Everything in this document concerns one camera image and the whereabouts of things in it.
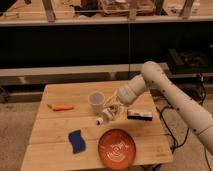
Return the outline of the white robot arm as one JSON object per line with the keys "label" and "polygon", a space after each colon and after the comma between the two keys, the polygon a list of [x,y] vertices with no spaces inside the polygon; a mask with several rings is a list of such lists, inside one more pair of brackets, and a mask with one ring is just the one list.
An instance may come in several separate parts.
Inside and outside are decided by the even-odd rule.
{"label": "white robot arm", "polygon": [[199,141],[213,155],[213,116],[173,84],[156,62],[143,63],[141,73],[117,88],[106,100],[105,105],[130,106],[150,87],[162,93]]}

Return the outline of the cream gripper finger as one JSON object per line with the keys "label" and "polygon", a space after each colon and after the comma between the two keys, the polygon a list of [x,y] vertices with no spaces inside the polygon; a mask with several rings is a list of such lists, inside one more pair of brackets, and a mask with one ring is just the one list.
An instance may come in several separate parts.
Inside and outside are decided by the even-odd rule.
{"label": "cream gripper finger", "polygon": [[125,113],[125,107],[120,104],[115,105],[115,116],[114,118],[117,119],[120,115]]}
{"label": "cream gripper finger", "polygon": [[118,103],[118,98],[117,98],[117,92],[114,92],[110,97],[108,97],[105,102],[104,105],[105,106],[111,106],[114,104]]}

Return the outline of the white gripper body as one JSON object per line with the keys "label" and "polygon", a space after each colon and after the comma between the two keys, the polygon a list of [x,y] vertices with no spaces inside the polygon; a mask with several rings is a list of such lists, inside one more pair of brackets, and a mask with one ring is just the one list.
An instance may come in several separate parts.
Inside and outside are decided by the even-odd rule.
{"label": "white gripper body", "polygon": [[143,80],[130,80],[127,84],[117,89],[119,101],[129,106],[145,91],[145,82]]}

